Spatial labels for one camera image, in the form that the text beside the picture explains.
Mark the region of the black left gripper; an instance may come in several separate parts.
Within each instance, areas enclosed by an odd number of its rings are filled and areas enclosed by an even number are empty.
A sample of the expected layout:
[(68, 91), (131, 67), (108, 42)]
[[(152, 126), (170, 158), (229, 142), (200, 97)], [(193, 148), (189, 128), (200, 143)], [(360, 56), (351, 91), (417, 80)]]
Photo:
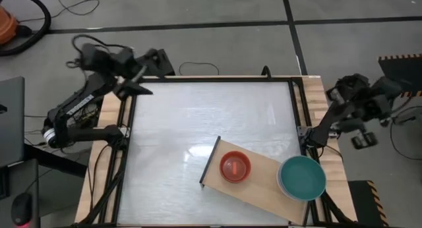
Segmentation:
[(115, 77), (125, 79), (114, 88), (114, 94), (120, 100), (126, 100), (129, 96), (152, 95), (153, 92), (139, 84), (147, 67), (158, 65), (158, 50), (149, 49), (144, 55), (135, 59), (131, 48), (123, 48), (113, 56), (113, 73)]

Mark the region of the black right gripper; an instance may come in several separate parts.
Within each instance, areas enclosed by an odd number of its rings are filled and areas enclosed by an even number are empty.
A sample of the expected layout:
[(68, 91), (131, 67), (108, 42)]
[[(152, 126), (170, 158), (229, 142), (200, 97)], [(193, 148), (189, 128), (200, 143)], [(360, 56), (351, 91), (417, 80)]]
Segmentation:
[[(389, 125), (389, 117), (391, 115), (391, 107), (389, 104), (379, 106), (377, 104), (366, 104), (358, 107), (350, 116), (339, 121), (336, 129), (341, 133), (348, 133), (355, 130), (365, 132), (365, 123), (378, 119), (380, 126), (387, 127)], [(358, 136), (351, 138), (351, 143), (356, 150), (361, 150), (366, 146), (375, 146), (378, 144), (377, 137), (373, 132), (365, 132), (363, 140)]]

